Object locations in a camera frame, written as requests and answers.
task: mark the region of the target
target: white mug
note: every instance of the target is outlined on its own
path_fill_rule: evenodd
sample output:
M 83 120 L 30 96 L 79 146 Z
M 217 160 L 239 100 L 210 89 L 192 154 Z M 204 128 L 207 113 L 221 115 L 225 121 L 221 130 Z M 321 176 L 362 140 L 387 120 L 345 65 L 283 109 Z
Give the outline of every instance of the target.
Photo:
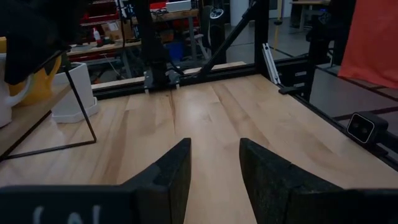
M 32 86 L 32 77 L 29 76 L 25 88 L 15 96 L 10 96 L 8 85 L 4 81 L 7 54 L 0 54 L 0 128 L 11 122 L 12 107 L 21 102 Z

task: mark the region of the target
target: chair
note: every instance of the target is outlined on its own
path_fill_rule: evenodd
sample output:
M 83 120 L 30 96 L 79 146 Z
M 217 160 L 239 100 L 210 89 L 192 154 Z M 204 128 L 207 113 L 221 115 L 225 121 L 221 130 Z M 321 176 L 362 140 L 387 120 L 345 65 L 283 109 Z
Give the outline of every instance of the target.
M 210 14 L 213 10 L 213 6 L 204 6 L 201 16 L 200 16 L 200 33 L 194 35 L 195 41 L 197 45 L 199 45 L 200 50 L 205 57 L 205 59 L 209 59 L 211 57 L 211 39 L 210 39 Z M 184 35 L 189 35 L 189 31 L 183 32 Z

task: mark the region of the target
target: orange curtain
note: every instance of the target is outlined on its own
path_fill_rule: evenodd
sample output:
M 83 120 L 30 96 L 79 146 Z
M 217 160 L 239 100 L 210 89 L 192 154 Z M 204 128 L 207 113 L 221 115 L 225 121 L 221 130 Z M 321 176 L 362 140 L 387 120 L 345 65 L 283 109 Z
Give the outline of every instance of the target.
M 398 88 L 398 1 L 357 0 L 339 76 Z

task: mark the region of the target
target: black wire stand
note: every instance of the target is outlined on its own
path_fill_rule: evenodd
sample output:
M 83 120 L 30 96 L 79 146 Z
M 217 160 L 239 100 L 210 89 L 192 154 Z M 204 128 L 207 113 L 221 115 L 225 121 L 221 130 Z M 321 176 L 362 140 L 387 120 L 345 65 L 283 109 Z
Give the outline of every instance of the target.
M 70 87 L 77 99 L 77 102 L 79 104 L 79 107 L 81 109 L 81 112 L 83 113 L 83 116 L 85 117 L 86 123 L 88 125 L 88 128 L 90 129 L 90 133 L 93 137 L 93 140 L 90 141 L 85 141 L 85 142 L 78 142 L 78 143 L 73 143 L 73 144 L 67 144 L 65 146 L 57 146 L 57 147 L 51 147 L 48 149 L 41 149 L 41 150 L 37 150 L 37 151 L 32 151 L 32 152 L 24 152 L 24 153 L 20 153 L 20 154 L 15 154 L 15 155 L 10 155 L 9 154 L 23 141 L 26 139 L 26 137 L 28 135 L 30 135 L 50 114 L 51 111 L 49 111 L 46 115 L 44 115 L 35 125 L 33 125 L 33 127 L 31 127 L 28 132 L 26 132 L 20 139 L 18 139 L 18 141 L 16 141 L 3 155 L 0 156 L 0 162 L 3 160 L 8 160 L 8 159 L 17 159 L 17 158 L 22 158 L 22 157 L 27 157 L 27 156 L 34 156 L 34 155 L 38 155 L 38 154 L 43 154 L 43 153 L 47 153 L 47 152 L 54 152 L 54 151 L 60 151 L 60 150 L 64 150 L 64 149 L 71 149 L 74 147 L 79 147 L 79 146 L 85 146 L 85 145 L 89 145 L 89 144 L 94 144 L 97 142 L 97 137 L 94 133 L 93 127 L 91 126 L 90 123 L 90 119 L 88 119 L 87 113 L 86 113 L 86 109 L 83 106 L 83 103 L 81 102 L 80 96 L 76 90 L 76 86 L 75 83 L 73 82 L 69 71 L 67 68 L 64 67 L 64 71 L 65 74 L 68 78 Z

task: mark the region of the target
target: white flower pot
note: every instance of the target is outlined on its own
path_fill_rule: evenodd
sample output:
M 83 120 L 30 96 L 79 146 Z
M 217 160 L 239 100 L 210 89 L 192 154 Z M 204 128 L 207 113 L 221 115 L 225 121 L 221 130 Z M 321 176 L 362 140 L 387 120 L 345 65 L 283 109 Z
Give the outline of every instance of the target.
M 91 89 L 90 76 L 88 74 L 87 64 L 72 63 L 75 68 L 69 71 L 69 74 L 76 86 L 81 102 L 86 109 L 88 116 L 96 114 L 99 111 L 97 99 L 93 96 Z M 69 83 L 65 73 L 55 75 L 52 85 Z M 73 91 L 70 91 L 61 101 L 52 108 L 52 118 L 57 123 L 77 123 L 84 120 L 83 113 L 79 107 Z

